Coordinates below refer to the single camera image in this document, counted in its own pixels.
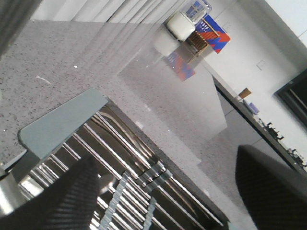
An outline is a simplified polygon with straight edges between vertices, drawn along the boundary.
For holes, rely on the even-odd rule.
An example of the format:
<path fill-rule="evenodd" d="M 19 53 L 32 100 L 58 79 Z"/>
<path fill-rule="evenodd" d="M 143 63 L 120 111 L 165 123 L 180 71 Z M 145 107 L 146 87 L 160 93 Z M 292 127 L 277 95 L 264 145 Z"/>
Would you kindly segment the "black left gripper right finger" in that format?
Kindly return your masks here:
<path fill-rule="evenodd" d="M 240 145 L 235 181 L 257 229 L 307 228 L 306 176 L 251 145 Z"/>

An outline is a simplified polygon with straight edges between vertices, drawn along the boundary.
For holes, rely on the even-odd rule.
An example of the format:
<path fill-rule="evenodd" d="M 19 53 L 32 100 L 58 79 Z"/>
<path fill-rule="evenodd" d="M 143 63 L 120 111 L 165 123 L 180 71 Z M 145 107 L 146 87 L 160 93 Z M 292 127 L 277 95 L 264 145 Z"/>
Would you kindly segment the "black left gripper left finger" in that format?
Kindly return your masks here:
<path fill-rule="evenodd" d="M 97 206 L 93 156 L 75 162 L 38 196 L 0 219 L 2 230 L 87 230 Z"/>

